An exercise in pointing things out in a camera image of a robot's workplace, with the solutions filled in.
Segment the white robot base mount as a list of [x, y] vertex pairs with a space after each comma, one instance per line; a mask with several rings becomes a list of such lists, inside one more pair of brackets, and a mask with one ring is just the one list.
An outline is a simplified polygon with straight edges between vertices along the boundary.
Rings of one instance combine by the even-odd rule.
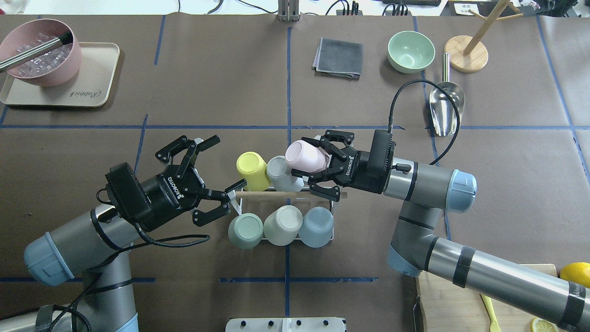
[[277, 317], [230, 319], [226, 332], [345, 332], [339, 317]]

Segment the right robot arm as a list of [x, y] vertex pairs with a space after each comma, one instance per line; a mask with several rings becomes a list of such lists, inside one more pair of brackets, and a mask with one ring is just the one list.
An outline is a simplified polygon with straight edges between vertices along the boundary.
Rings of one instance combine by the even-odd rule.
[[[568, 130], [462, 130], [440, 166], [473, 174], [451, 239], [516, 263], [589, 261], [589, 183]], [[346, 189], [335, 239], [289, 250], [289, 314], [345, 317], [348, 330], [413, 331], [415, 281], [386, 263], [401, 201]]]

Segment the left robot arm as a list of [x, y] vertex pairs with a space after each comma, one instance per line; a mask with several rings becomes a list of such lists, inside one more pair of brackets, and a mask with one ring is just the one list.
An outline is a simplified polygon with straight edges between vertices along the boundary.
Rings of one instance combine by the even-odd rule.
[[84, 290], [71, 304], [39, 309], [36, 331], [138, 331], [129, 261], [137, 240], [165, 248], [206, 242], [207, 235], [156, 240], [149, 232], [185, 212], [198, 226], [215, 221], [230, 212], [230, 200], [247, 183], [240, 179], [222, 191], [206, 187], [195, 160], [219, 141], [217, 135], [180, 136], [155, 155], [165, 169], [143, 183], [129, 164], [112, 167], [106, 174], [107, 201], [27, 246], [24, 261], [37, 281], [57, 286], [84, 275]]

